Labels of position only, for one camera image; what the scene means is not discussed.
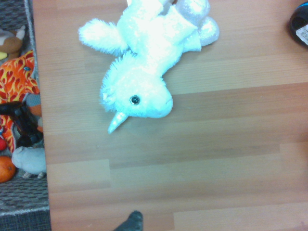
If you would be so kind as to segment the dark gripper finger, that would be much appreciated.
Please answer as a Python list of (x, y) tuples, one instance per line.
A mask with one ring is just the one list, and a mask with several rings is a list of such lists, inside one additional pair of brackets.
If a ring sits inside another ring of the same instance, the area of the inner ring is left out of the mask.
[(121, 223), (114, 231), (142, 231), (143, 230), (143, 214), (135, 210), (128, 216), (127, 220)]

